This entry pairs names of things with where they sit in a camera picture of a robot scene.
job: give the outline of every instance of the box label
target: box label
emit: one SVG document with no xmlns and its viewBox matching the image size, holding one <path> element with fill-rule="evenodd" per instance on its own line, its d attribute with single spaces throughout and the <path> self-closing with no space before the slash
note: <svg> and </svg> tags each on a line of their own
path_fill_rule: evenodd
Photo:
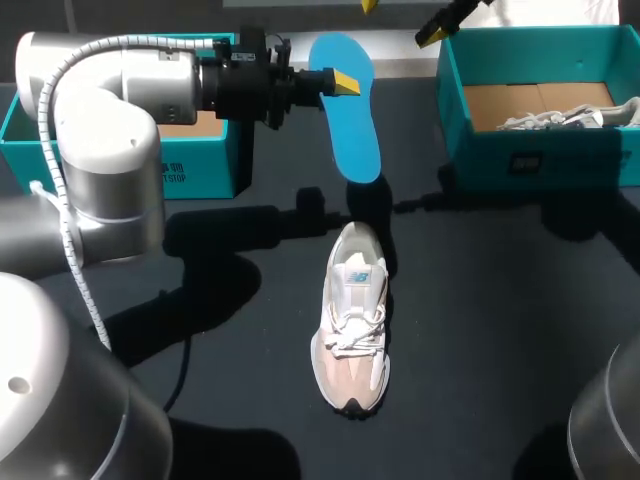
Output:
<svg viewBox="0 0 640 480">
<path fill-rule="evenodd" d="M 184 183 L 187 181 L 187 172 L 181 162 L 163 163 L 162 180 L 164 183 Z"/>
<path fill-rule="evenodd" d="M 550 171 L 559 174 L 603 175 L 624 169 L 633 152 L 596 152 L 554 159 Z"/>
<path fill-rule="evenodd" d="M 542 152 L 514 153 L 509 163 L 509 173 L 513 175 L 534 175 L 540 172 Z"/>
</svg>

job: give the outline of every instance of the white sneaker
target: white sneaker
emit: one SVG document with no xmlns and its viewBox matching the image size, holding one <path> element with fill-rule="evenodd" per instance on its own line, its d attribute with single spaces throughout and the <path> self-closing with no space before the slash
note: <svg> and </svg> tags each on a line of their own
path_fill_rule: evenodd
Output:
<svg viewBox="0 0 640 480">
<path fill-rule="evenodd" d="M 311 339 L 320 392 L 348 415 L 373 410 L 389 381 L 387 284 L 387 266 L 375 234 L 364 223 L 350 223 L 331 251 L 320 329 Z"/>
<path fill-rule="evenodd" d="M 523 118 L 510 118 L 498 130 L 545 130 L 550 128 L 640 127 L 640 97 L 624 105 L 599 108 L 581 105 L 568 112 L 529 113 Z"/>
</svg>

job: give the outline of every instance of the new balance logo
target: new balance logo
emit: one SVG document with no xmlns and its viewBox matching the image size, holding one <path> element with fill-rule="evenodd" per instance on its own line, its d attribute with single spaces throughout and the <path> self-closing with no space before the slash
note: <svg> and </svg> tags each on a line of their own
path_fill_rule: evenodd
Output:
<svg viewBox="0 0 640 480">
<path fill-rule="evenodd" d="M 357 273 L 353 272 L 349 275 L 347 282 L 349 283 L 365 283 L 369 279 L 368 273 Z"/>
</svg>

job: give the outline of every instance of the white shoelace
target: white shoelace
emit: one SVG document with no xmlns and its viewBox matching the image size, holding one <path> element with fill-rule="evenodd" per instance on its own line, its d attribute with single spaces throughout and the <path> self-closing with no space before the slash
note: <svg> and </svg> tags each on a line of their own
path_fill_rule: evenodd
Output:
<svg viewBox="0 0 640 480">
<path fill-rule="evenodd" d="M 551 111 L 539 115 L 528 113 L 524 118 L 510 118 L 498 130 L 535 130 L 549 125 L 561 125 L 566 120 L 562 112 Z"/>
<path fill-rule="evenodd" d="M 384 305 L 380 304 L 376 308 L 374 318 L 367 318 L 367 315 L 353 309 L 337 318 L 335 306 L 332 304 L 329 312 L 331 324 L 334 333 L 328 335 L 324 341 L 327 348 L 331 348 L 334 357 L 365 357 L 375 355 L 377 352 L 384 351 L 384 345 L 380 339 L 376 340 L 376 336 L 380 333 L 384 325 L 386 310 Z M 364 320 L 368 328 L 361 333 L 353 334 L 346 332 L 346 326 L 350 320 Z"/>
<path fill-rule="evenodd" d="M 68 205 L 65 205 L 64 203 L 62 203 L 60 201 L 60 198 L 56 197 L 54 194 L 47 192 L 42 186 L 42 183 L 37 180 L 29 182 L 29 188 L 31 189 L 31 193 L 49 201 L 54 207 L 56 207 L 56 209 L 60 213 L 60 234 L 62 236 L 62 243 L 64 246 L 65 253 L 69 250 L 69 242 L 72 244 L 71 247 L 73 247 L 73 251 L 74 251 L 73 258 L 69 258 L 67 256 L 67 261 L 69 263 L 69 266 L 72 269 L 81 271 L 82 263 L 84 261 L 82 242 L 81 241 L 74 242 L 74 238 L 75 239 L 81 238 L 80 230 L 78 228 L 78 225 L 76 224 L 75 219 L 73 218 L 73 215 L 71 215 L 71 212 L 69 211 Z M 68 230 L 68 235 L 66 237 L 63 234 L 64 228 Z M 100 338 L 100 341 L 103 343 L 105 347 L 107 347 L 108 350 L 111 350 L 111 341 L 109 339 L 109 334 L 107 333 L 107 329 L 104 326 L 104 322 L 102 321 L 102 318 L 98 313 L 98 309 L 96 308 L 96 305 L 93 302 L 93 298 L 89 293 L 89 289 L 86 286 L 84 277 L 82 277 L 81 279 L 82 279 L 82 282 L 78 282 L 78 279 L 76 278 L 76 283 L 80 288 L 80 294 L 82 295 L 82 298 L 84 299 L 85 304 L 89 309 L 89 313 L 91 314 L 93 324 L 96 328 L 96 331 L 98 332 L 98 338 Z"/>
<path fill-rule="evenodd" d="M 62 243 L 65 256 L 69 263 L 69 269 L 76 281 L 76 285 L 80 290 L 80 294 L 84 299 L 84 302 L 89 310 L 91 319 L 100 335 L 100 340 L 108 348 L 111 349 L 109 342 L 109 336 L 107 330 L 104 328 L 104 324 L 100 317 L 100 313 L 96 308 L 96 305 L 89 291 L 89 286 L 84 279 L 80 262 L 78 261 L 78 252 L 76 252 L 76 245 L 73 243 L 73 237 L 71 229 L 72 224 L 69 223 L 68 208 L 69 198 L 67 196 L 67 187 L 64 183 L 64 177 L 60 172 L 60 167 L 56 159 L 55 152 L 53 151 L 53 144 L 51 140 L 51 132 L 49 131 L 49 110 L 53 107 L 53 92 L 55 91 L 60 79 L 71 68 L 78 64 L 85 58 L 91 57 L 94 54 L 118 51 L 126 48 L 151 48 L 151 49 L 170 49 L 170 50 L 213 50 L 215 45 L 219 42 L 217 40 L 208 39 L 176 39 L 165 37 L 152 37 L 147 35 L 121 35 L 115 37 L 102 38 L 100 40 L 94 40 L 81 47 L 71 51 L 67 57 L 57 65 L 49 78 L 44 82 L 42 90 L 40 91 L 40 97 L 38 98 L 38 135 L 40 137 L 40 144 L 42 146 L 42 153 L 44 159 L 51 174 L 51 179 L 57 193 L 57 201 L 52 201 L 51 197 L 42 195 L 42 191 L 36 186 L 35 194 L 44 196 L 51 201 L 56 208 L 60 211 L 60 234 L 62 235 Z"/>
</svg>

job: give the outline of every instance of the shoe sole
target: shoe sole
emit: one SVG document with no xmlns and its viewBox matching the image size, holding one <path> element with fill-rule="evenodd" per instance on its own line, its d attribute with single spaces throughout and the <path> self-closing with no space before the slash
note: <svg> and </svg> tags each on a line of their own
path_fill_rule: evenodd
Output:
<svg viewBox="0 0 640 480">
<path fill-rule="evenodd" d="M 309 68 L 335 68 L 358 79 L 360 94 L 348 97 L 320 95 L 329 124 L 333 158 L 347 180 L 371 183 L 380 176 L 380 146 L 371 116 L 371 87 L 375 77 L 373 62 L 363 48 L 342 33 L 318 37 L 309 53 Z M 358 139 L 357 150 L 352 147 Z"/>
<path fill-rule="evenodd" d="M 322 383 L 320 382 L 320 379 L 318 378 L 318 369 L 316 368 L 315 352 L 316 352 L 317 338 L 318 338 L 318 332 L 316 332 L 313 335 L 313 337 L 311 338 L 311 365 L 313 366 L 313 374 L 316 377 L 316 383 L 318 384 L 318 388 L 320 389 L 320 393 L 322 393 L 322 396 L 324 397 L 325 401 L 329 405 L 331 405 L 336 412 L 341 413 L 341 414 L 347 416 L 348 418 L 363 418 L 363 417 L 366 417 L 368 415 L 372 415 L 376 411 L 376 407 L 379 405 L 380 400 L 382 400 L 382 397 L 384 396 L 384 394 L 385 394 L 385 392 L 387 390 L 387 384 L 389 383 L 389 373 L 391 372 L 391 359 L 389 358 L 389 355 L 387 355 L 386 352 L 385 352 L 385 356 L 384 356 L 384 367 L 385 367 L 384 368 L 384 379 L 382 380 L 382 388 L 380 389 L 380 394 L 378 395 L 378 398 L 376 398 L 376 401 L 368 409 L 366 409 L 366 410 L 362 409 L 361 412 L 354 412 L 353 410 L 348 408 L 348 406 L 349 406 L 348 404 L 344 408 L 336 407 L 333 404 L 333 402 L 329 399 L 329 396 L 325 393 L 324 389 L 322 388 Z"/>
</svg>

